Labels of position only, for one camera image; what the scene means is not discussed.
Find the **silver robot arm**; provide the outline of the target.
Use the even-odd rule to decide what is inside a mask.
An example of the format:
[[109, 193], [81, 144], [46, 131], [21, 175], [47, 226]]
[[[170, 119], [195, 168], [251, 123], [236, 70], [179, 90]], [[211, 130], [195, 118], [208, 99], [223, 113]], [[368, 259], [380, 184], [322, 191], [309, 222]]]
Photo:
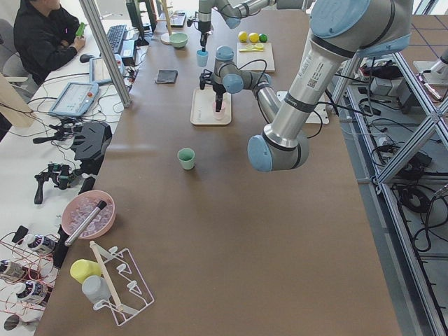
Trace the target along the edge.
[[268, 75], [238, 69], [233, 49], [219, 47], [211, 75], [214, 90], [252, 91], [269, 120], [262, 134], [248, 141], [252, 167], [271, 172], [303, 165], [309, 146], [302, 127], [341, 63], [356, 55], [380, 57], [405, 49], [411, 21], [411, 1], [316, 1], [300, 68], [283, 99], [275, 95]]
[[197, 29], [201, 33], [201, 51], [207, 51], [207, 39], [211, 31], [211, 12], [213, 9], [221, 15], [226, 25], [234, 29], [241, 19], [255, 15], [258, 11], [266, 7], [275, 6], [276, 9], [300, 9], [307, 10], [311, 7], [312, 1], [291, 0], [291, 1], [271, 1], [271, 0], [249, 0], [233, 6], [227, 0], [203, 0], [198, 1], [197, 9]]

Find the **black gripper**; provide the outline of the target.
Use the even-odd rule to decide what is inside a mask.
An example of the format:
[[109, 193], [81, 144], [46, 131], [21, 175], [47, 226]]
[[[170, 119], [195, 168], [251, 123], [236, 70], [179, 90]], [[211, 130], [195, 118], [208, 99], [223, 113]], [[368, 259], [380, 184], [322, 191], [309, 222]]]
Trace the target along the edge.
[[201, 51], [206, 52], [207, 51], [207, 38], [208, 38], [209, 32], [211, 31], [211, 21], [199, 21], [198, 29], [201, 33], [201, 37], [200, 37]]
[[215, 80], [211, 81], [213, 91], [215, 92], [215, 112], [221, 112], [223, 108], [223, 95], [226, 93], [225, 87], [217, 83]]

